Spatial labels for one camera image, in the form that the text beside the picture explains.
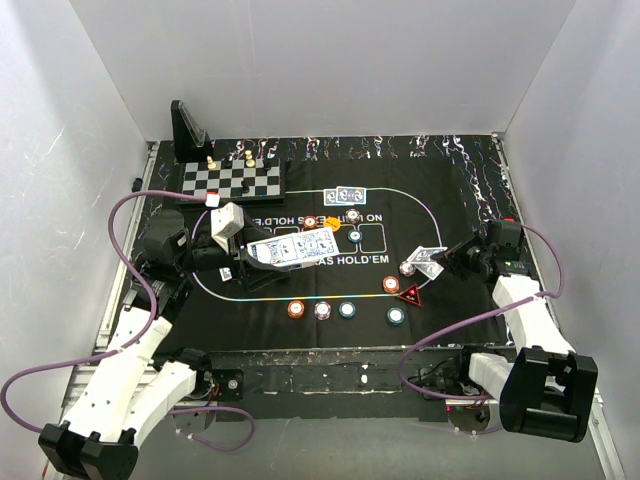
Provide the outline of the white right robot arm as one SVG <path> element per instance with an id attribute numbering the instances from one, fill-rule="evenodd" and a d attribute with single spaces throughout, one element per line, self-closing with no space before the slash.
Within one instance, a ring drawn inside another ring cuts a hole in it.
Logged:
<path id="1" fill-rule="evenodd" d="M 485 232 L 434 254 L 444 270 L 460 278 L 477 276 L 491 288 L 516 357 L 484 347 L 467 347 L 452 373 L 464 397 L 484 391 L 497 400 L 502 427 L 512 433 L 571 443 L 583 440 L 596 390 L 598 367 L 580 355 L 554 322 L 533 265 L 524 258 L 529 227 L 492 220 Z"/>

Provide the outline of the blue playing card box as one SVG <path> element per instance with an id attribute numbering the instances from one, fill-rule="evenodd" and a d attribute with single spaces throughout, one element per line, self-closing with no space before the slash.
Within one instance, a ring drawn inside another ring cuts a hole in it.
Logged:
<path id="1" fill-rule="evenodd" d="M 258 262 L 278 268 L 302 268 L 339 254 L 330 228 L 275 236 L 246 245 L 248 254 Z"/>

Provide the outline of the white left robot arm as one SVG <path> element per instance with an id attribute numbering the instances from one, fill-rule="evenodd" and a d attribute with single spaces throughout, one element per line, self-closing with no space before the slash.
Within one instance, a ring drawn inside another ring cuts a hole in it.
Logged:
<path id="1" fill-rule="evenodd" d="M 108 345 L 79 399 L 38 443 L 60 473 L 79 479 L 127 479 L 155 426 L 183 399 L 200 408 L 242 395 L 243 373 L 215 369 L 208 354 L 183 348 L 168 356 L 156 349 L 169 334 L 192 284 L 190 274 L 220 270 L 245 288 L 287 276 L 250 244 L 271 240 L 235 204 L 207 210 L 208 227 L 187 228 L 176 210 L 150 218 L 142 237 L 141 277 L 129 290 Z"/>

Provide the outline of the red black triangular all-in marker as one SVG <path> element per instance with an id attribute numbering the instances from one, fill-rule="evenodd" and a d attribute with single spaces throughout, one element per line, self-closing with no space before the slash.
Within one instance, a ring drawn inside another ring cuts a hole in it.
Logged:
<path id="1" fill-rule="evenodd" d="M 417 284 L 412 285 L 406 290 L 400 292 L 397 298 L 414 306 L 421 307 L 420 288 Z"/>

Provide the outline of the pink blue chip stack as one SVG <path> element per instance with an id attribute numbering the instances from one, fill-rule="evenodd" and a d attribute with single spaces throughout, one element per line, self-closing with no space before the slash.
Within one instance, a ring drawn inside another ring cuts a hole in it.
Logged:
<path id="1" fill-rule="evenodd" d="M 314 316 L 317 320 L 328 320 L 331 316 L 331 305 L 326 301 L 319 301 L 314 305 Z"/>

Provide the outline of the black white chessboard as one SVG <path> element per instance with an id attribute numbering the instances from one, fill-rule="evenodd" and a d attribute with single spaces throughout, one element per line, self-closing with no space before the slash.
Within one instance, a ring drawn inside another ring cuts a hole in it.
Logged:
<path id="1" fill-rule="evenodd" d="M 214 192 L 223 201 L 239 205 L 284 203 L 284 167 L 278 159 L 272 159 L 269 170 L 263 167 L 263 160 L 257 160 L 254 168 L 247 168 L 242 159 L 233 160 L 231 168 L 224 168 L 223 161 L 215 162 L 214 170 L 207 168 L 207 162 L 186 163 L 179 182 L 180 192 L 192 196 Z M 241 191 L 242 180 L 250 186 L 246 194 Z"/>

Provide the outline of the yellow big blind button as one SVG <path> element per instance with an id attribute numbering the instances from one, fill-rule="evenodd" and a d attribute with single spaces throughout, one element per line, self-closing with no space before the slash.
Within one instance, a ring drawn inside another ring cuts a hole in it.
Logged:
<path id="1" fill-rule="evenodd" d="M 341 221 L 337 217 L 326 217 L 323 222 L 323 227 L 337 232 L 341 228 Z"/>

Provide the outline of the orange chips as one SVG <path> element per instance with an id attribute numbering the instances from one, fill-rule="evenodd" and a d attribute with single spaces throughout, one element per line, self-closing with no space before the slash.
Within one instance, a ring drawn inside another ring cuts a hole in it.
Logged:
<path id="1" fill-rule="evenodd" d="M 306 216 L 303 219 L 303 229 L 312 230 L 318 227 L 318 219 L 314 216 Z"/>
<path id="2" fill-rule="evenodd" d="M 400 290 L 400 282 L 395 276 L 386 276 L 382 281 L 383 290 L 388 294 L 396 294 Z"/>

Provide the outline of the green chips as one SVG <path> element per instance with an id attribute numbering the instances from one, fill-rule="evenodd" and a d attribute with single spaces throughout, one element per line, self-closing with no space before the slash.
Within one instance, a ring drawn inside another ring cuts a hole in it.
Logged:
<path id="1" fill-rule="evenodd" d="M 399 326 L 405 320 L 405 312 L 401 308 L 392 307 L 387 311 L 386 319 L 390 325 Z"/>
<path id="2" fill-rule="evenodd" d="M 351 229 L 348 232 L 348 240 L 352 243 L 359 243 L 363 238 L 362 232 L 357 229 Z"/>

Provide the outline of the black marbled table cover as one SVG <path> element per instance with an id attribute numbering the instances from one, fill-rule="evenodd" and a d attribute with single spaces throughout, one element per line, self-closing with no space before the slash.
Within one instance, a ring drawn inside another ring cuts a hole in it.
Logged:
<path id="1" fill-rule="evenodd" d="M 284 175 L 286 165 L 294 161 L 447 159 L 462 175 L 462 197 L 472 221 L 472 234 L 490 219 L 514 219 L 518 215 L 506 171 L 493 141 L 486 136 L 258 138 L 219 140 L 215 144 L 217 160 L 243 159 L 246 151 L 251 151 L 256 160 L 278 159 Z"/>

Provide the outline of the black triangular stand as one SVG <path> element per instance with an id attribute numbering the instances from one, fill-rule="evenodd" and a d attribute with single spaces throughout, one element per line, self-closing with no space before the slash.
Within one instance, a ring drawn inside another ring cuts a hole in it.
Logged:
<path id="1" fill-rule="evenodd" d="M 178 163 L 206 162 L 214 155 L 212 139 L 200 127 L 182 100 L 173 100 L 170 106 L 173 145 Z"/>

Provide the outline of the green blue chip stack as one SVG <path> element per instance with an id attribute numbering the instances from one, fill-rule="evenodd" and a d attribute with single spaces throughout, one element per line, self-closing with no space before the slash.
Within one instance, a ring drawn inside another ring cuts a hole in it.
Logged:
<path id="1" fill-rule="evenodd" d="M 351 319 L 356 314 L 356 307 L 352 302 L 342 302 L 339 305 L 339 315 L 344 319 Z"/>

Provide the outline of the card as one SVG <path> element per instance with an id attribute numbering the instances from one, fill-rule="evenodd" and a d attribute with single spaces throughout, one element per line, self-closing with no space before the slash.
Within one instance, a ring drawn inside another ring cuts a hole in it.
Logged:
<path id="1" fill-rule="evenodd" d="M 336 195 L 340 204 L 365 205 L 367 202 L 367 189 L 364 187 L 338 186 Z"/>
<path id="2" fill-rule="evenodd" d="M 435 261 L 416 262 L 414 267 L 430 280 L 436 280 L 444 271 L 444 268 Z"/>
<path id="3" fill-rule="evenodd" d="M 337 190 L 336 189 L 324 189 L 323 190 L 323 202 L 324 202 L 325 206 L 339 205 L 340 201 L 338 199 Z"/>
<path id="4" fill-rule="evenodd" d="M 418 246 L 406 259 L 411 264 L 421 264 L 432 262 L 432 257 L 436 254 L 445 252 L 446 247 L 422 247 Z"/>

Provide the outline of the black poker table mat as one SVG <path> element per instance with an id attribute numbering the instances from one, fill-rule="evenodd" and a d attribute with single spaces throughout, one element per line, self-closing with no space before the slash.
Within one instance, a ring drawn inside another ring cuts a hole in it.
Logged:
<path id="1" fill-rule="evenodd" d="M 294 161 L 285 167 L 285 186 L 282 205 L 251 210 L 259 224 L 278 234 L 298 230 L 306 216 L 342 217 L 341 208 L 324 205 L 324 189 L 366 188 L 358 223 L 361 242 L 350 242 L 348 227 L 342 226 L 335 235 L 338 255 L 255 292 L 223 281 L 215 271 L 199 273 L 161 344 L 163 352 L 183 347 L 232 351 L 409 345 L 492 308 L 482 281 L 449 273 L 433 281 L 421 274 L 401 279 L 403 288 L 419 286 L 421 307 L 389 296 L 382 287 L 383 279 L 397 276 L 400 263 L 418 246 L 450 247 L 472 234 L 462 197 L 464 181 L 450 160 Z M 292 300 L 305 305 L 300 319 L 287 315 Z M 314 316 L 319 301 L 331 305 L 328 320 Z M 345 301 L 356 307 L 351 319 L 339 315 Z M 387 322 L 392 307 L 405 312 L 399 326 Z"/>

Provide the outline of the orange red chip stack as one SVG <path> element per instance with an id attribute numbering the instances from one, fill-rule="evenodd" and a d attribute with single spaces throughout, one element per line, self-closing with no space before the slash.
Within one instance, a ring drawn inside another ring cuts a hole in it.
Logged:
<path id="1" fill-rule="evenodd" d="M 300 300 L 292 300 L 287 306 L 287 315 L 292 319 L 300 319 L 305 313 L 305 305 Z"/>

